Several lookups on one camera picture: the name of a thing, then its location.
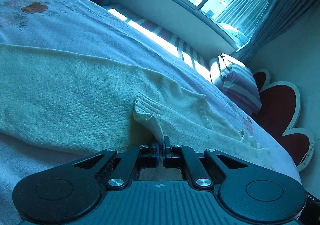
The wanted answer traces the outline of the cream knitted sweater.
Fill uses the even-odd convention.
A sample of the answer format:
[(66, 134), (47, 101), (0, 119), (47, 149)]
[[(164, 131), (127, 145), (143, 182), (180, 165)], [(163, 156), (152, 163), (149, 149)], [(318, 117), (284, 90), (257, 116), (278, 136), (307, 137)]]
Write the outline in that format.
[(202, 94), (136, 65), (1, 45), (1, 132), (33, 146), (90, 154), (151, 136), (214, 148), (265, 168), (271, 154), (213, 112)]

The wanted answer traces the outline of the red white scalloped headboard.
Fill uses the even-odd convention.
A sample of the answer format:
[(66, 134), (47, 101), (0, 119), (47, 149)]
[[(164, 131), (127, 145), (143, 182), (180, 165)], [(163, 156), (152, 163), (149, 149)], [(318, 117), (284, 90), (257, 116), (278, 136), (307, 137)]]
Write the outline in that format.
[(253, 77), (262, 103), (253, 120), (289, 153), (302, 172), (311, 162), (315, 138), (310, 130), (296, 127), (302, 107), (297, 86), (287, 81), (272, 83), (266, 69), (257, 70)]

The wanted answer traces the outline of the striped folded pillow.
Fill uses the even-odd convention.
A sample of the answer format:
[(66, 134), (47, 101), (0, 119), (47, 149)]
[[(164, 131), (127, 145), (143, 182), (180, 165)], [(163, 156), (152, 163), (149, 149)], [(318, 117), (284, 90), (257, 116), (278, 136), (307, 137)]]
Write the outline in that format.
[(213, 85), (249, 116), (258, 113), (262, 104), (249, 68), (226, 54), (210, 59), (209, 67)]

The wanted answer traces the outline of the striped mattress by window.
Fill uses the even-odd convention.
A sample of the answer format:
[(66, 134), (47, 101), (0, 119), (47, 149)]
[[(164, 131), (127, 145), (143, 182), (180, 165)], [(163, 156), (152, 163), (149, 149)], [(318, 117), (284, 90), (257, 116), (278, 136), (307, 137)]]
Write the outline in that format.
[(184, 63), (193, 68), (207, 81), (211, 82), (208, 62), (186, 41), (167, 30), (166, 28), (156, 24), (155, 22), (144, 18), (133, 11), (127, 9), (123, 5), (113, 4), (104, 6), (109, 13), (126, 22), (131, 27), (157, 43), (167, 52), (181, 59)]

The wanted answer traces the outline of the floral light bed sheet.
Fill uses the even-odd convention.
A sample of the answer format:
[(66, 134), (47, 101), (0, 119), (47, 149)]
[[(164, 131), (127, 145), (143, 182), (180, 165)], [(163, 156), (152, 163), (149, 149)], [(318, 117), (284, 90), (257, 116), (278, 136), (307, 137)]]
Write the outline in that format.
[[(106, 58), (158, 72), (182, 88), (204, 95), (213, 112), (235, 129), (244, 129), (267, 148), (271, 169), (300, 178), (289, 153), (217, 87), (181, 59), (89, 0), (1, 0), (3, 44)], [(21, 179), (91, 154), (33, 146), (1, 132), (1, 224), (21, 221), (12, 202), (12, 191)]]

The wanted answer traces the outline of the right blue curtain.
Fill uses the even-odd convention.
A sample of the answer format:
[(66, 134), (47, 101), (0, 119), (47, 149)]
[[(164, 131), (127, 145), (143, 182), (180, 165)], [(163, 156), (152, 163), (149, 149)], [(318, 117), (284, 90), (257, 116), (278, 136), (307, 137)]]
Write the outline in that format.
[(248, 42), (231, 54), (246, 64), (257, 51), (293, 27), (319, 0), (271, 0)]

